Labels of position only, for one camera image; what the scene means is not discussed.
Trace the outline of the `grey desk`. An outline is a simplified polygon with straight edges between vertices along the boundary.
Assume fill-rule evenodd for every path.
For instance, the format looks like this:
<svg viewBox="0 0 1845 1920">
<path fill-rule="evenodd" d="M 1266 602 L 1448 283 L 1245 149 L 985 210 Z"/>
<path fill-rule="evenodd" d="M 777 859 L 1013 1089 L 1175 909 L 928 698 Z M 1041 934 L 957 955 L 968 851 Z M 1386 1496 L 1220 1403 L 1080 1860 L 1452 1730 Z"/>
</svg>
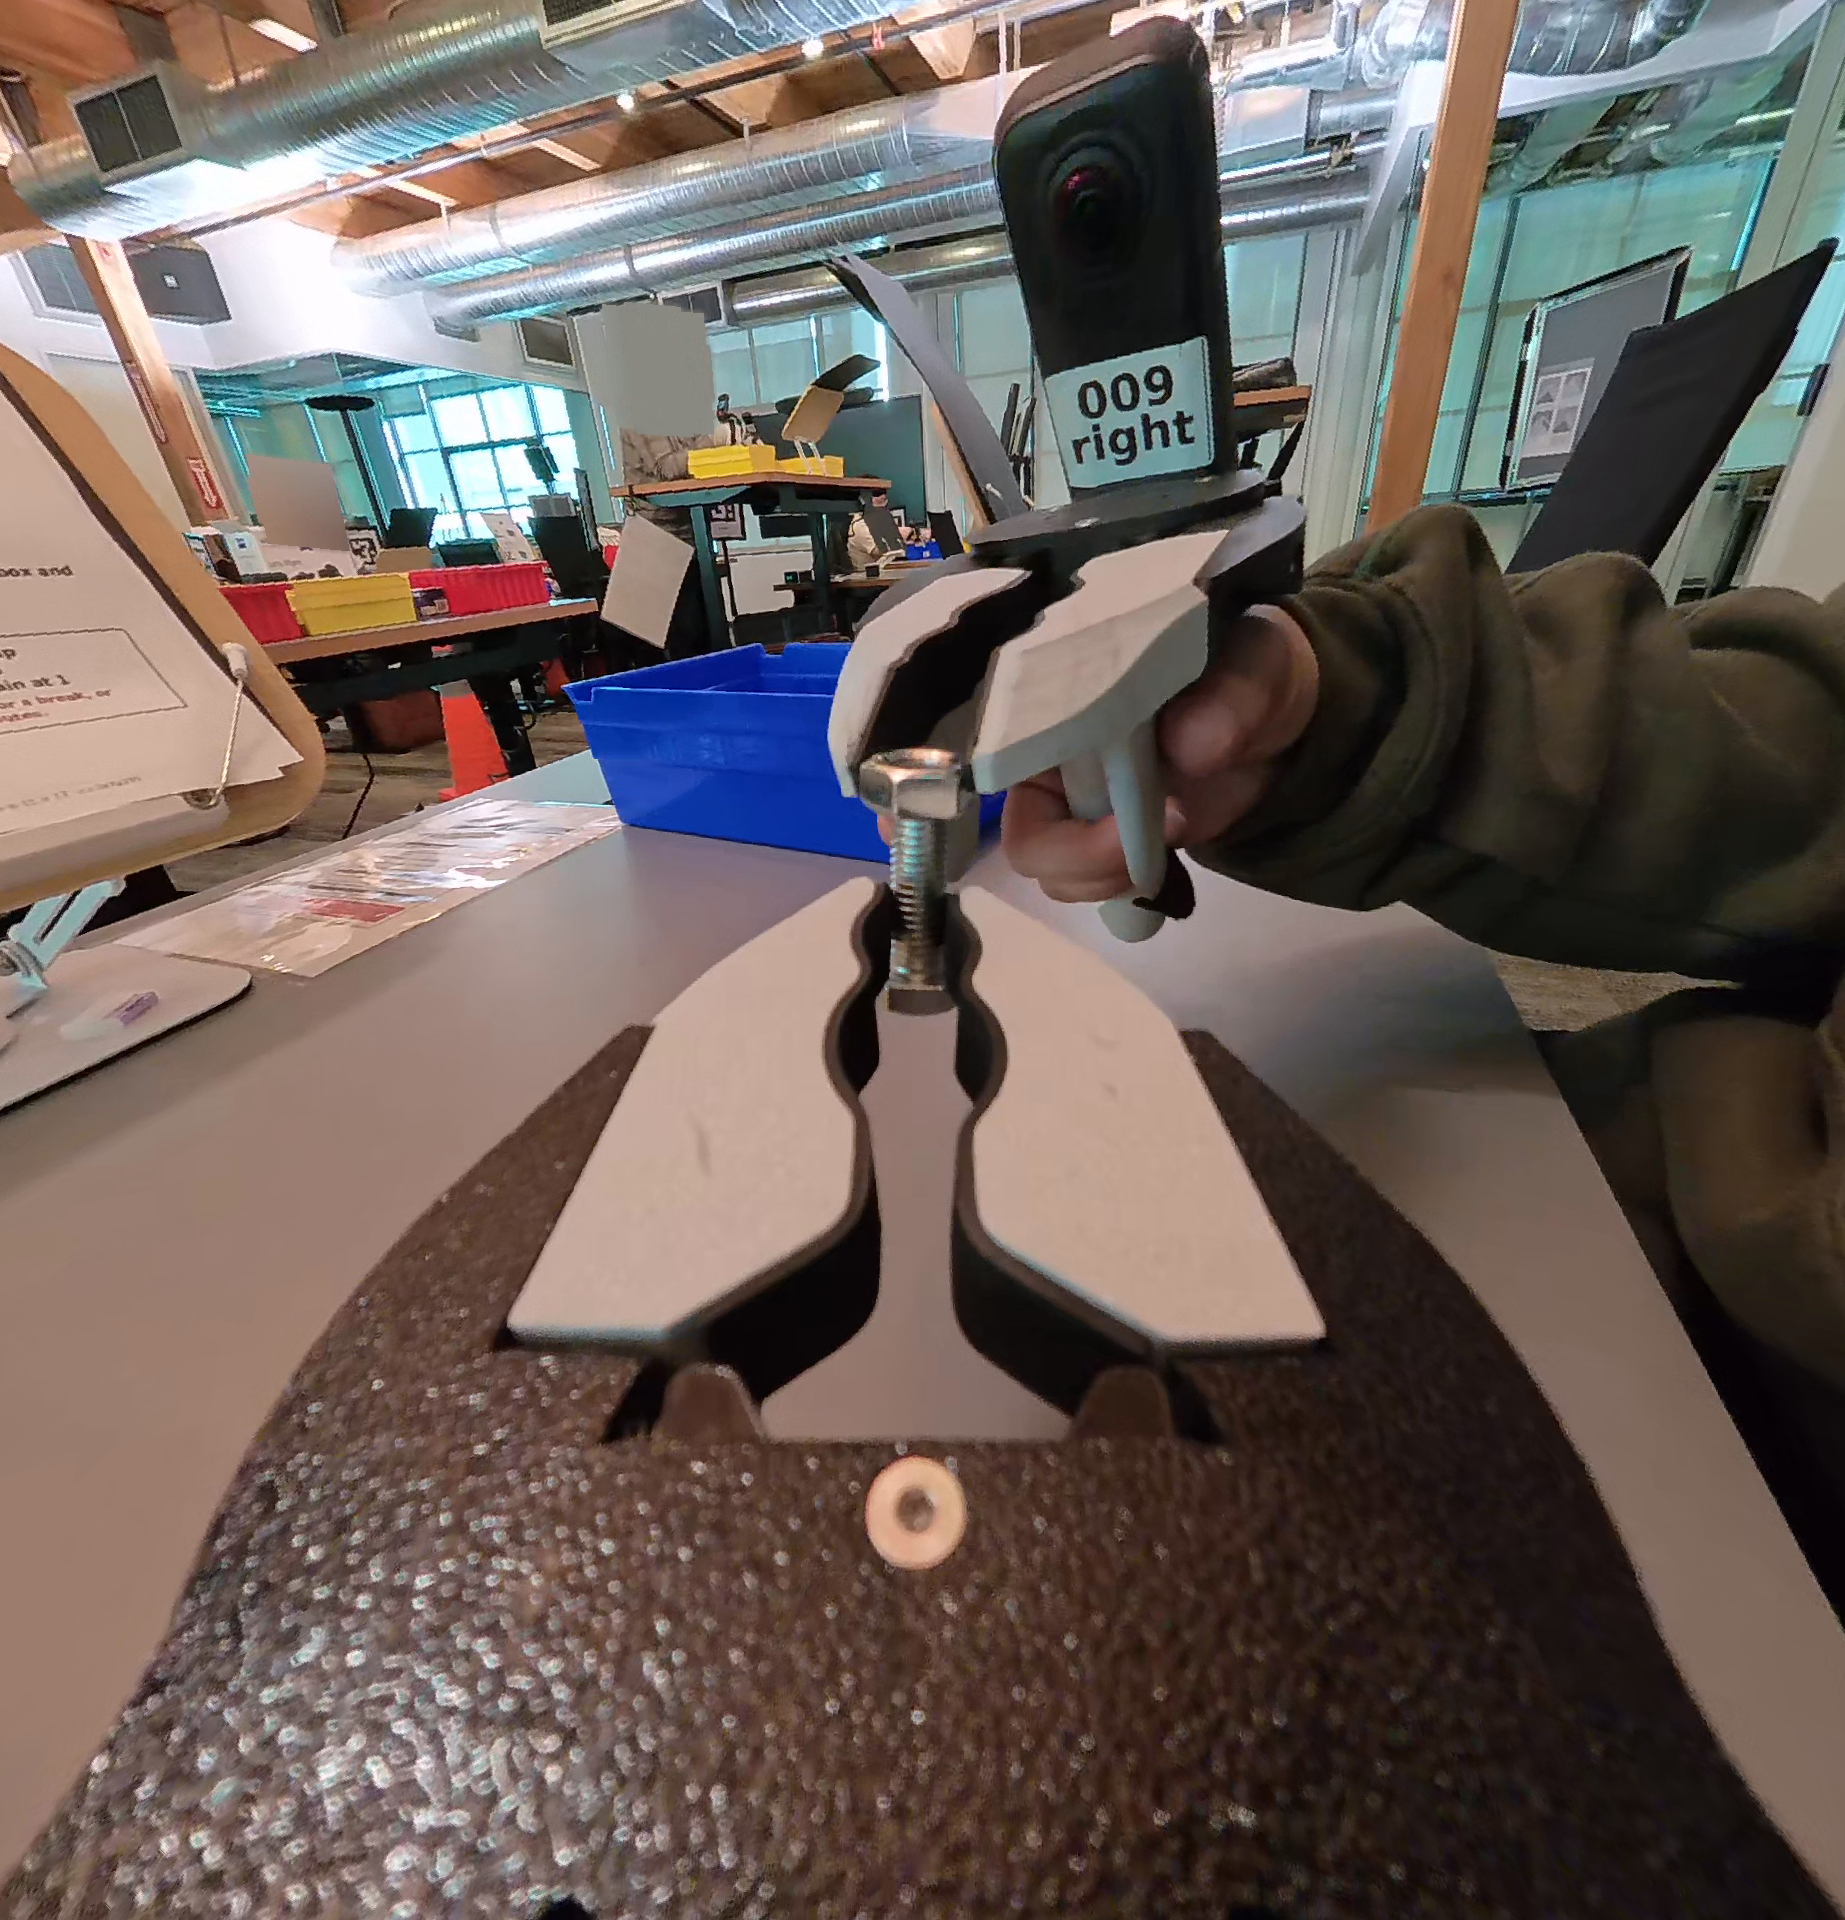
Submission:
<svg viewBox="0 0 1845 1920">
<path fill-rule="evenodd" d="M 867 863 L 619 829 L 0 1117 L 0 1882 L 169 1630 L 292 1369 L 624 1024 Z M 1462 1274 L 1681 1674 L 1845 1910 L 1845 1633 L 1486 955 L 1197 875 L 1148 944 L 975 885 L 1212 1033 Z"/>
</svg>

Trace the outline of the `wood-top office table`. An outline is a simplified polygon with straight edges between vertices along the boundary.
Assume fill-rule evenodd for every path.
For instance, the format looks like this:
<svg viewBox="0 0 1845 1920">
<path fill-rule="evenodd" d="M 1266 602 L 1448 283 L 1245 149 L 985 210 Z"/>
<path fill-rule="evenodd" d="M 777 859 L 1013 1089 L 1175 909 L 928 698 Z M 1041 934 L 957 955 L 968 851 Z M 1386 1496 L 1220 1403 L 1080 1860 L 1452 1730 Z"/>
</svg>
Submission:
<svg viewBox="0 0 1845 1920">
<path fill-rule="evenodd" d="M 704 597 L 706 647 L 731 647 L 731 623 L 722 605 L 722 582 L 718 569 L 718 538 L 706 523 L 710 509 L 735 504 L 756 515 L 813 520 L 846 520 L 876 497 L 888 492 L 888 481 L 863 475 L 811 475 L 811 470 L 760 470 L 735 476 L 679 476 L 671 482 L 617 482 L 612 499 L 629 504 L 654 504 L 658 510 L 689 515 L 689 552 Z"/>
<path fill-rule="evenodd" d="M 504 777 L 519 777 L 535 760 L 513 684 L 527 667 L 559 657 L 596 617 L 596 597 L 553 597 L 467 617 L 301 635 L 259 651 L 283 671 L 313 718 L 464 684 L 496 731 Z"/>
</svg>

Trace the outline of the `grey flat panel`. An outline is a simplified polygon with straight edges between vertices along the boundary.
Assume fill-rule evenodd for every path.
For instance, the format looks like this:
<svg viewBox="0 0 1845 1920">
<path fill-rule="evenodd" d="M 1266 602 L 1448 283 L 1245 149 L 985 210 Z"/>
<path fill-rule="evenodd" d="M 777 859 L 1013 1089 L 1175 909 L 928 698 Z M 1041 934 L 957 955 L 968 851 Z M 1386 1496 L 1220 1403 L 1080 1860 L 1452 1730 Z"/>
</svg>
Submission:
<svg viewBox="0 0 1845 1920">
<path fill-rule="evenodd" d="M 615 558 L 609 560 L 609 585 L 599 608 L 602 619 L 666 653 L 674 610 L 691 563 L 696 555 L 689 543 L 649 515 L 625 515 Z"/>
</svg>

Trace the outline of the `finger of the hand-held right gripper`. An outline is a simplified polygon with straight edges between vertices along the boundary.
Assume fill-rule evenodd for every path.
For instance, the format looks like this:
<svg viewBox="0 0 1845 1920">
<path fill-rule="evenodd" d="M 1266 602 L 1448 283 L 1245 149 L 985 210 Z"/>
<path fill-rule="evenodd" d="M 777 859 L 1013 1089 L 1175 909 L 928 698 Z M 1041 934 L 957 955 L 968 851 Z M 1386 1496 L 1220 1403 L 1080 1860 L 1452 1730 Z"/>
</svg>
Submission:
<svg viewBox="0 0 1845 1920">
<path fill-rule="evenodd" d="M 846 799 L 860 763 L 896 749 L 972 760 L 992 657 L 1074 581 L 1053 566 L 935 563 L 888 590 L 846 645 L 829 706 L 829 760 Z"/>
<path fill-rule="evenodd" d="M 972 742 L 975 793 L 1115 749 L 1189 687 L 1210 653 L 1199 572 L 1226 532 L 1091 558 L 1074 590 L 992 657 Z"/>
</svg>

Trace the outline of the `person's right forearm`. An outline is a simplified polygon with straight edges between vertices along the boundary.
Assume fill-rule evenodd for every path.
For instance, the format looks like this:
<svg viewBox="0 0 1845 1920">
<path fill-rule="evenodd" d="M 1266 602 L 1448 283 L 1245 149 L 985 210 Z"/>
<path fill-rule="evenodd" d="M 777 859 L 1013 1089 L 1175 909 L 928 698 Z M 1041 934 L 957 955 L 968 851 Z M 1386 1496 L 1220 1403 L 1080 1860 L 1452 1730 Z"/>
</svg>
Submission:
<svg viewBox="0 0 1845 1920">
<path fill-rule="evenodd" d="M 1845 585 L 1676 608 L 1628 555 L 1509 576 L 1422 509 L 1287 610 L 1317 706 L 1203 868 L 1535 964 L 1802 1006 L 1845 976 Z"/>
</svg>

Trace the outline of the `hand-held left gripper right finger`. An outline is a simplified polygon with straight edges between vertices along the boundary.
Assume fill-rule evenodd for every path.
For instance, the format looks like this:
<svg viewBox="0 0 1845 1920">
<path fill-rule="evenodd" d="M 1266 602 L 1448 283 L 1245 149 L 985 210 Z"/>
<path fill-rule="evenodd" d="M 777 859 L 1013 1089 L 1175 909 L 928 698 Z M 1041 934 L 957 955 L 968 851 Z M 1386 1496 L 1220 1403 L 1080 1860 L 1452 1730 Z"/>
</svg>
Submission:
<svg viewBox="0 0 1845 1920">
<path fill-rule="evenodd" d="M 1119 1365 L 1315 1345 L 1323 1319 L 1175 1023 L 1003 899 L 953 909 L 953 1313 L 1045 1403 Z"/>
</svg>

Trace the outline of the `silver hex bolt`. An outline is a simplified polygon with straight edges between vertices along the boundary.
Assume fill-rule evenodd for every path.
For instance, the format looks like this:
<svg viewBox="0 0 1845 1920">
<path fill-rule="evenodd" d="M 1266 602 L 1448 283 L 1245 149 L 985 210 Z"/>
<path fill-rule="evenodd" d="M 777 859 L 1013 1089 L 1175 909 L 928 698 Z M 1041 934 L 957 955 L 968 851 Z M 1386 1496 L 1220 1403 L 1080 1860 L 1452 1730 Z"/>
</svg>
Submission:
<svg viewBox="0 0 1845 1920">
<path fill-rule="evenodd" d="M 860 763 L 860 801 L 888 829 L 894 937 L 944 944 L 951 881 L 977 845 L 977 799 L 946 749 L 892 749 Z"/>
</svg>

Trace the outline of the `orange traffic cone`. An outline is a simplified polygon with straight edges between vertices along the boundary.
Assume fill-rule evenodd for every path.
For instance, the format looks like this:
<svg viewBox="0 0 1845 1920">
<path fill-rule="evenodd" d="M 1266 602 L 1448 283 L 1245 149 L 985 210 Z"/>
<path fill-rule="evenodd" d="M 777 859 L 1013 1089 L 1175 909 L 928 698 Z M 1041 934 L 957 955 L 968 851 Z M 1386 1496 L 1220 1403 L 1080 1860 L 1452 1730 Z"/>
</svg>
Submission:
<svg viewBox="0 0 1845 1920">
<path fill-rule="evenodd" d="M 502 738 L 470 684 L 438 690 L 438 718 L 449 753 L 449 781 L 438 801 L 467 799 L 509 780 Z"/>
</svg>

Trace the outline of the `person's olive jacket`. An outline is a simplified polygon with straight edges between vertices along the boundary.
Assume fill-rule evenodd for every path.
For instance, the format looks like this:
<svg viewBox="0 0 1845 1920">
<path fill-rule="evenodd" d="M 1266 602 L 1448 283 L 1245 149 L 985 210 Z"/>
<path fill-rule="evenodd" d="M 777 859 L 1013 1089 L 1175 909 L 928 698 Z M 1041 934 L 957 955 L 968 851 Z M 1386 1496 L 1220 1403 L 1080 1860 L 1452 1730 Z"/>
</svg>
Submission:
<svg viewBox="0 0 1845 1920">
<path fill-rule="evenodd" d="M 1730 1409 L 1845 1526 L 1845 956 L 1539 1050 Z"/>
</svg>

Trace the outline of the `black curved panel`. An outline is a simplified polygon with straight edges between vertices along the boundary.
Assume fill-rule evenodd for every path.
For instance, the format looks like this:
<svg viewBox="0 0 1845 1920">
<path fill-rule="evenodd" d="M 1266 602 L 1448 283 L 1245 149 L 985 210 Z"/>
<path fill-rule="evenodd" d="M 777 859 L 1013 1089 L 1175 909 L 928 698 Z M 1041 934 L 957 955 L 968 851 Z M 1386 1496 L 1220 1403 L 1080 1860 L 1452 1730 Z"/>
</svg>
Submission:
<svg viewBox="0 0 1845 1920">
<path fill-rule="evenodd" d="M 957 366 L 951 366 L 935 320 L 917 304 L 910 290 L 846 252 L 829 260 L 829 272 L 888 327 L 888 337 L 919 374 L 919 384 L 935 404 L 944 456 L 951 456 L 951 468 L 957 470 L 963 499 L 975 518 L 987 528 L 1028 515 L 1028 501 L 995 425 L 981 411 Z"/>
</svg>

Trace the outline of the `silver ventilation duct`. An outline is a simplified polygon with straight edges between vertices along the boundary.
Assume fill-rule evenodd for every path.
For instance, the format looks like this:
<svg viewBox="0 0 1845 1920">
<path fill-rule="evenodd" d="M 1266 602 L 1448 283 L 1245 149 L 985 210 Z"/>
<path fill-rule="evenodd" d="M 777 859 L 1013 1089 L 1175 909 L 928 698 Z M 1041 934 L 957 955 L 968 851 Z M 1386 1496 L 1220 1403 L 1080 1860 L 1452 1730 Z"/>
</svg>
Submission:
<svg viewBox="0 0 1845 1920">
<path fill-rule="evenodd" d="M 704 228 L 975 164 L 987 156 L 1003 79 L 892 96 L 792 128 L 587 176 L 426 223 L 339 240 L 332 272 L 373 299 L 513 273 L 578 252 Z"/>
<path fill-rule="evenodd" d="M 171 62 L 71 95 L 74 133 L 9 158 L 48 228 L 125 237 L 227 176 L 345 176 L 829 27 L 798 4 L 405 4 L 384 26 L 203 85 Z"/>
</svg>

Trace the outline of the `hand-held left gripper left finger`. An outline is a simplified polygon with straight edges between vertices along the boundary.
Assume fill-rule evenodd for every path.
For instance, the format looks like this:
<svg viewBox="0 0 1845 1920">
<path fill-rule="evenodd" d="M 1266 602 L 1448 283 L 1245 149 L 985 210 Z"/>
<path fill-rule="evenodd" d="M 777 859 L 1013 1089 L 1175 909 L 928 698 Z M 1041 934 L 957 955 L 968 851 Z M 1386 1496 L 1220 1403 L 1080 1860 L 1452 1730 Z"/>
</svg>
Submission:
<svg viewBox="0 0 1845 1920">
<path fill-rule="evenodd" d="M 524 1345 L 770 1397 L 878 1299 L 860 1090 L 878 1066 L 881 885 L 854 875 L 671 999 L 509 1308 Z"/>
</svg>

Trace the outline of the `person's right hand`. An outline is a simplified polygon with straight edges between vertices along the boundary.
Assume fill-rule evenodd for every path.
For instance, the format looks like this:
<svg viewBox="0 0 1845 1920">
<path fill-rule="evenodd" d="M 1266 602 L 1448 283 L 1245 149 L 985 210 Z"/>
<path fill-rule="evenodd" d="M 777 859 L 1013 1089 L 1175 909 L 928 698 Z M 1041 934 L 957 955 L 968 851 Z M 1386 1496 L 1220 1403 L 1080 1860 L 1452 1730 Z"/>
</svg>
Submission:
<svg viewBox="0 0 1845 1920">
<path fill-rule="evenodd" d="M 1203 676 L 1155 713 L 1166 845 L 1188 851 L 1238 827 L 1315 706 L 1315 647 L 1289 610 L 1259 605 L 1212 635 Z M 1129 890 L 1119 829 L 1072 813 L 1056 769 L 1006 796 L 1001 845 L 1053 901 L 1101 904 Z"/>
</svg>

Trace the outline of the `black fabric panel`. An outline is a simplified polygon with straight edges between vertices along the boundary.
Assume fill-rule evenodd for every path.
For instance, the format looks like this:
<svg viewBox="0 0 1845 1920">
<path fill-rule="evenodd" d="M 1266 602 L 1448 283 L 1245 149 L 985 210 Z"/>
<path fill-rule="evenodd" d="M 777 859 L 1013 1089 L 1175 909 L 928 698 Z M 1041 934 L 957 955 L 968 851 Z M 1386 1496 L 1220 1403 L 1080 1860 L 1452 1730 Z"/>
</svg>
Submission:
<svg viewBox="0 0 1845 1920">
<path fill-rule="evenodd" d="M 1506 569 L 1588 555 L 1650 566 L 1779 371 L 1831 256 L 1827 237 L 1685 319 L 1632 330 Z"/>
</svg>

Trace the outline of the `clear plastic sleeve sheet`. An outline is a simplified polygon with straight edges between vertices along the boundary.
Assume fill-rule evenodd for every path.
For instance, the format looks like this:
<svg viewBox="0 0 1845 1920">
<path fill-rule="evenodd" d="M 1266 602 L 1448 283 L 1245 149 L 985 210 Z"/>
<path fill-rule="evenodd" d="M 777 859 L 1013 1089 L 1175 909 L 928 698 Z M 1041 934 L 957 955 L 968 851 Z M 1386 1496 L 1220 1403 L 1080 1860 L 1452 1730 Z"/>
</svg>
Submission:
<svg viewBox="0 0 1845 1920">
<path fill-rule="evenodd" d="M 120 944 L 251 973 L 325 976 L 617 829 L 612 803 L 527 801 L 493 785 L 410 813 L 379 839 L 342 842 L 189 904 L 125 933 Z"/>
</svg>

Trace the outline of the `black wall speaker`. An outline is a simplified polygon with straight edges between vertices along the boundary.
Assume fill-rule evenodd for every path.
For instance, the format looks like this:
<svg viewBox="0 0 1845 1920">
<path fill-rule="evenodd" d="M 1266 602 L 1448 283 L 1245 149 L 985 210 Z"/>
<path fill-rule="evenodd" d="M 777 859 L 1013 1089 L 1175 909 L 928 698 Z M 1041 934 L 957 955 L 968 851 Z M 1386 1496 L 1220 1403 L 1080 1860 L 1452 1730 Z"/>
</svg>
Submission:
<svg viewBox="0 0 1845 1920">
<path fill-rule="evenodd" d="M 233 319 L 214 260 L 203 245 L 129 242 L 120 252 L 152 320 L 211 327 Z"/>
</svg>

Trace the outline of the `grey pinboard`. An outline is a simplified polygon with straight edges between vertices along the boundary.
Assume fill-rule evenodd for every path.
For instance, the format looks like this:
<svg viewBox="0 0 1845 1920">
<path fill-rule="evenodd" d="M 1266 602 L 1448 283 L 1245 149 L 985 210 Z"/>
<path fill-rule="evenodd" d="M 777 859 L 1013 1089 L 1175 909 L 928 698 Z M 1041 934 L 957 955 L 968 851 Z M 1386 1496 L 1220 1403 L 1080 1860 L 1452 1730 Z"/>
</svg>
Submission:
<svg viewBox="0 0 1845 1920">
<path fill-rule="evenodd" d="M 1688 245 L 1579 282 L 1533 301 L 1519 346 L 1502 492 L 1551 487 L 1632 332 L 1676 314 Z"/>
</svg>

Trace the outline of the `blue plastic bin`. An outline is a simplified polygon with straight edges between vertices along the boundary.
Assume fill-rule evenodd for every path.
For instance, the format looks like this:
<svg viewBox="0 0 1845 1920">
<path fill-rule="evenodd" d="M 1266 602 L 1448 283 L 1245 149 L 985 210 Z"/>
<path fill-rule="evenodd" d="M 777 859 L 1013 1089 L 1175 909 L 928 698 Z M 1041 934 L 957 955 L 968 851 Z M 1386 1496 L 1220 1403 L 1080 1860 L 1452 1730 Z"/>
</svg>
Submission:
<svg viewBox="0 0 1845 1920">
<path fill-rule="evenodd" d="M 829 760 L 846 642 L 740 645 L 570 684 L 625 827 L 886 863 Z"/>
</svg>

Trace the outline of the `wooden support post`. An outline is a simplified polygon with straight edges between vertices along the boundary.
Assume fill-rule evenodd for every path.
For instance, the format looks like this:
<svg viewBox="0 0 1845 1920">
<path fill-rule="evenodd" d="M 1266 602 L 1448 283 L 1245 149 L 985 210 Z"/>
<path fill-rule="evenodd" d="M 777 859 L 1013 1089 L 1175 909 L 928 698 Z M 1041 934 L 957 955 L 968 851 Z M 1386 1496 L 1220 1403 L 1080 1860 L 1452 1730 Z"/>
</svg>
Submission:
<svg viewBox="0 0 1845 1920">
<path fill-rule="evenodd" d="M 238 509 L 225 492 L 173 367 L 155 337 L 125 245 L 71 237 L 69 250 L 83 283 L 89 287 L 96 314 L 109 330 L 150 439 L 155 443 L 164 475 L 178 492 L 185 528 L 233 520 Z"/>
<path fill-rule="evenodd" d="M 1391 401 L 1368 492 L 1371 529 L 1415 510 L 1425 497 L 1515 22 L 1519 4 L 1455 4 L 1452 11 Z"/>
</svg>

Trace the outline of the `white document holder base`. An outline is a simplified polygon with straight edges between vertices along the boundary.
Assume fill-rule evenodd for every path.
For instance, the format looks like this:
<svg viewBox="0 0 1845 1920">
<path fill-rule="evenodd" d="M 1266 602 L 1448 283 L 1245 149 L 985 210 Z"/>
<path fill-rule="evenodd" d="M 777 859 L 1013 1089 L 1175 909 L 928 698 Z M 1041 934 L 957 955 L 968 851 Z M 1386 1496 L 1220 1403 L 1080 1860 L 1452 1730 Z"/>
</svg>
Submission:
<svg viewBox="0 0 1845 1920">
<path fill-rule="evenodd" d="M 222 1014 L 248 992 L 251 976 L 120 942 L 83 948 L 92 920 L 125 901 L 125 879 L 89 881 L 74 896 L 31 904 L 0 933 L 0 1112 Z M 98 997 L 162 993 L 160 1014 L 120 1043 L 66 1043 L 60 1030 Z"/>
</svg>

